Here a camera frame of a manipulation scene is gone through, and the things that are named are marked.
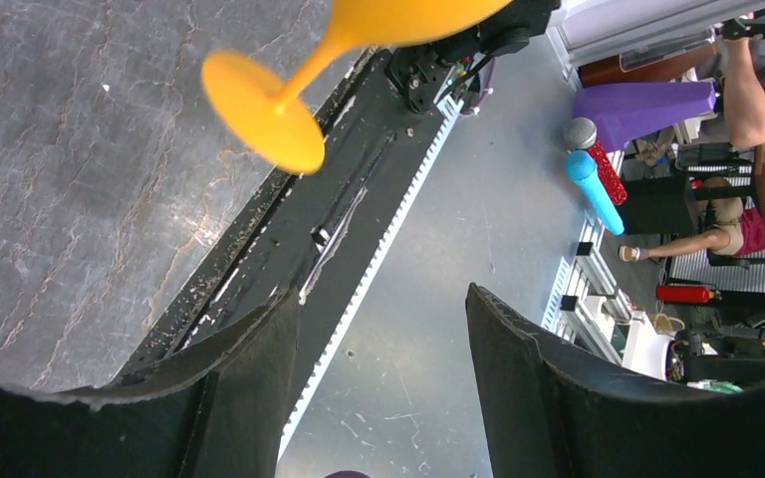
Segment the blue microphone head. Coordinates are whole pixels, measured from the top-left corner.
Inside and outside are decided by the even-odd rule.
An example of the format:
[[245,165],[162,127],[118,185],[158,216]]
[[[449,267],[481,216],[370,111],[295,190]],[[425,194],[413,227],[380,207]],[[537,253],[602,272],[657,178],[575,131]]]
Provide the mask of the blue microphone head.
[[597,174],[597,162],[586,151],[576,150],[568,155],[565,169],[571,181],[584,181]]

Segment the metal table surface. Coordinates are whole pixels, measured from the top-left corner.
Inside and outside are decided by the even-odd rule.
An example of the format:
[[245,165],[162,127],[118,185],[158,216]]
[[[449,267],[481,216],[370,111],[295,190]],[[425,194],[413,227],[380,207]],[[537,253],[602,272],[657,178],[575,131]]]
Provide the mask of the metal table surface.
[[582,199],[561,131],[574,89],[546,37],[498,62],[478,118],[462,118],[341,340],[278,477],[491,476],[468,347],[467,285],[540,320]]
[[[0,382],[119,371],[271,169],[211,110],[201,60],[234,48],[286,78],[329,9],[0,0]],[[313,110],[355,57],[305,91]]]

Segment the red cylinder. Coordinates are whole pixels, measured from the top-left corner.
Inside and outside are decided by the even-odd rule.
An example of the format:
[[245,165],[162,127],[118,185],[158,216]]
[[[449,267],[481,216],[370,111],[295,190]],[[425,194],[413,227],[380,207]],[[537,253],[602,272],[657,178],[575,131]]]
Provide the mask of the red cylinder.
[[666,303],[707,304],[714,293],[707,286],[658,286],[655,296]]

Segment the wine glass base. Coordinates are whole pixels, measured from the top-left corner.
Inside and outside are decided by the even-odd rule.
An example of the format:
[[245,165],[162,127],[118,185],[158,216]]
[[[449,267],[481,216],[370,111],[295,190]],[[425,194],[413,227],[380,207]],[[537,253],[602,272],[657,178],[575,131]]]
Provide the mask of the wine glass base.
[[280,79],[256,61],[233,51],[210,53],[201,82],[227,127],[254,152],[292,174],[310,174],[324,163],[324,137],[299,98],[280,109]]

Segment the wine glass stem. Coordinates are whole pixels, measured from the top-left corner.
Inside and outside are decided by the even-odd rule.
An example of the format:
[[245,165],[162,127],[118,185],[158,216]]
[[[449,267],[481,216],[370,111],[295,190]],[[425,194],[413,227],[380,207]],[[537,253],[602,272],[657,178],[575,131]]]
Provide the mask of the wine glass stem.
[[325,35],[306,62],[277,93],[278,110],[282,111],[289,102],[297,98],[342,53],[343,49]]

